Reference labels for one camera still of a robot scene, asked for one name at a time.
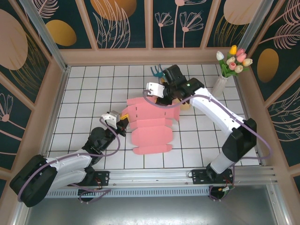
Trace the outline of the aluminium corner post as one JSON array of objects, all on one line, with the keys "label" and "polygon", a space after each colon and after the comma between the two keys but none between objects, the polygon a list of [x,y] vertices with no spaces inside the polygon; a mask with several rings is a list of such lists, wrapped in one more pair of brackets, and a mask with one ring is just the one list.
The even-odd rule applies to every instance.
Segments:
[{"label": "aluminium corner post", "polygon": [[25,12],[28,14],[29,18],[33,22],[35,28],[41,35],[41,38],[44,40],[46,46],[50,50],[52,56],[58,63],[59,67],[66,71],[68,68],[67,64],[65,63],[56,43],[54,42],[53,38],[51,37],[51,34],[49,33],[48,29],[46,28],[46,25],[38,12],[36,11],[36,8],[34,4],[31,2],[31,0],[19,0],[21,5],[23,6]]},{"label": "aluminium corner post", "polygon": [[278,0],[247,0],[247,3],[251,3],[250,9],[243,15],[247,16],[249,23],[246,23],[241,31],[238,48],[243,48],[249,53]]}]

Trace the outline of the slotted metal strip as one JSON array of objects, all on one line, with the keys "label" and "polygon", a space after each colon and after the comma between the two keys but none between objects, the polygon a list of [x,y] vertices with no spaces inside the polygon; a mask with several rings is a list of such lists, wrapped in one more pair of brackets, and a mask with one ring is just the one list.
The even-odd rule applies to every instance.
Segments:
[{"label": "slotted metal strip", "polygon": [[[151,187],[151,188],[113,188],[105,197],[174,197],[174,196],[208,196],[209,187]],[[100,193],[75,188],[58,189],[49,192],[46,198],[94,198]]]}]

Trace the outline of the teal garden rake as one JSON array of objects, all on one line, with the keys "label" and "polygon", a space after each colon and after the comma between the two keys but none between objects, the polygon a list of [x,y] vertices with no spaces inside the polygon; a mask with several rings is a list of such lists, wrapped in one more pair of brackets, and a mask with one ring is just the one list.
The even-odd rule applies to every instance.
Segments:
[{"label": "teal garden rake", "polygon": [[163,72],[163,69],[162,69],[162,67],[161,67],[161,64],[159,64],[158,66],[150,67],[150,70],[151,70],[152,75],[153,75],[154,77],[158,77],[162,83],[165,83],[165,82],[166,82],[165,74],[164,74],[164,72]]}]

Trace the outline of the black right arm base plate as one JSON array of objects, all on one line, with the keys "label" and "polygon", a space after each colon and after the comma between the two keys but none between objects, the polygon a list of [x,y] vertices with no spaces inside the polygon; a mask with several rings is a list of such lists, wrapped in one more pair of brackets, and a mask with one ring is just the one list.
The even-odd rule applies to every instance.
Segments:
[{"label": "black right arm base plate", "polygon": [[193,184],[225,184],[227,181],[233,182],[233,172],[226,169],[221,174],[215,173],[211,169],[194,169],[191,171]]}]

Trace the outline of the artificial tulip bouquet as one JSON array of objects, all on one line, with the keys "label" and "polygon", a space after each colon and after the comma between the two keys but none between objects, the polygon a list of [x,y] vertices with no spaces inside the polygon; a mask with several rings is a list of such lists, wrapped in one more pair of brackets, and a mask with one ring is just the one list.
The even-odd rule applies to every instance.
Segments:
[{"label": "artificial tulip bouquet", "polygon": [[238,76],[241,72],[247,71],[248,67],[253,64],[253,60],[248,58],[246,50],[232,45],[227,57],[221,51],[217,51],[216,58],[221,68],[221,75],[225,78]]}]

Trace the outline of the white ribbed vase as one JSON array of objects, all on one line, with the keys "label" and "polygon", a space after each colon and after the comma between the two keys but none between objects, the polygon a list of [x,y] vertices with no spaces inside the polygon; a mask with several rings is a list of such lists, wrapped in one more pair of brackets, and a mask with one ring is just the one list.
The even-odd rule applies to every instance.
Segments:
[{"label": "white ribbed vase", "polygon": [[218,77],[211,92],[214,97],[218,98],[219,96],[221,96],[227,84],[227,81],[228,81],[227,77],[224,77],[222,75]]}]

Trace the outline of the aluminium side rail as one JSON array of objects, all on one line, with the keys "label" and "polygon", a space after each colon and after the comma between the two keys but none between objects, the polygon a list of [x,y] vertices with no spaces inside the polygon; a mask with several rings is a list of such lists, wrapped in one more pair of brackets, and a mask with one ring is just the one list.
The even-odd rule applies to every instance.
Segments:
[{"label": "aluminium side rail", "polygon": [[[235,85],[236,85],[236,88],[237,88],[237,92],[238,92],[238,95],[240,97],[240,101],[241,101],[241,105],[242,105],[242,108],[243,108],[243,112],[244,112],[244,115],[245,115],[245,118],[246,119],[249,119],[250,118],[250,112],[249,112],[249,109],[248,109],[248,106],[247,106],[247,103],[246,103],[246,100],[245,100],[245,96],[243,94],[243,91],[242,91],[242,88],[241,88],[241,84],[238,80],[237,77],[234,77],[234,81],[235,81]],[[260,144],[259,142],[257,141],[257,145],[254,147],[255,149],[255,153],[256,153],[256,157],[253,155],[253,151],[249,151],[247,154],[246,154],[246,158],[242,160],[242,162],[244,161],[254,161],[254,158],[259,162],[259,164],[261,166],[266,166],[266,160],[265,159],[262,159],[260,157],[263,157],[263,153],[261,151],[261,148],[260,148]]]},{"label": "aluminium side rail", "polygon": [[47,155],[48,150],[49,150],[49,146],[51,144],[51,139],[52,139],[52,135],[53,135],[53,131],[55,128],[55,124],[56,124],[56,120],[59,114],[59,109],[60,109],[60,104],[63,98],[63,94],[64,94],[64,90],[68,81],[68,76],[70,73],[70,66],[67,66],[61,75],[61,80],[60,83],[58,85],[58,90],[54,99],[54,104],[50,113],[50,117],[45,129],[45,134],[43,137],[43,140],[41,142],[41,146],[39,149],[39,153],[41,155]]}]

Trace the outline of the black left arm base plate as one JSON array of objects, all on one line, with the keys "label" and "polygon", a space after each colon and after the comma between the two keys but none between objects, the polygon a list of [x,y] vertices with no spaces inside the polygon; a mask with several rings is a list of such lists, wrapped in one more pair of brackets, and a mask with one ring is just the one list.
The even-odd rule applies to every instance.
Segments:
[{"label": "black left arm base plate", "polygon": [[92,173],[89,186],[105,187],[108,186],[110,180],[109,171],[94,171]]}]

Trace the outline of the pink paper box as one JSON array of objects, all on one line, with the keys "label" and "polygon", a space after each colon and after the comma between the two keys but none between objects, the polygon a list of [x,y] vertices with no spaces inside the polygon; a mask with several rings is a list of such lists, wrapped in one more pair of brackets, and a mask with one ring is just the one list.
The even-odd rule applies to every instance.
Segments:
[{"label": "pink paper box", "polygon": [[122,111],[122,115],[126,114],[135,154],[166,153],[172,150],[172,125],[173,120],[179,120],[180,107],[163,109],[148,103],[143,97],[136,97],[127,100],[127,107]]}]

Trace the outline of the grey metal sheet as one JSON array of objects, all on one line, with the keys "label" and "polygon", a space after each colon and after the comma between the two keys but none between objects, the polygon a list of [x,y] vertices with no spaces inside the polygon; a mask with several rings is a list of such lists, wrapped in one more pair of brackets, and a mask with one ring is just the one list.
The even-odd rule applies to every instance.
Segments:
[{"label": "grey metal sheet", "polygon": [[45,199],[25,225],[278,225],[268,203],[213,202],[199,197]]}]

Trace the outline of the aluminium rail frame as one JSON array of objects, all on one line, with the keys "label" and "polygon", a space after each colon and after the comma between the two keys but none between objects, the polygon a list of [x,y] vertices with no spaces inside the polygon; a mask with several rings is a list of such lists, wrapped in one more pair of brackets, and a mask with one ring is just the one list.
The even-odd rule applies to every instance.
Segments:
[{"label": "aluminium rail frame", "polygon": [[[95,171],[95,175],[100,173],[107,177],[108,187],[157,188],[193,185],[192,168]],[[233,177],[235,185],[260,185],[277,181],[273,168],[268,166],[238,166],[235,168]]]}]

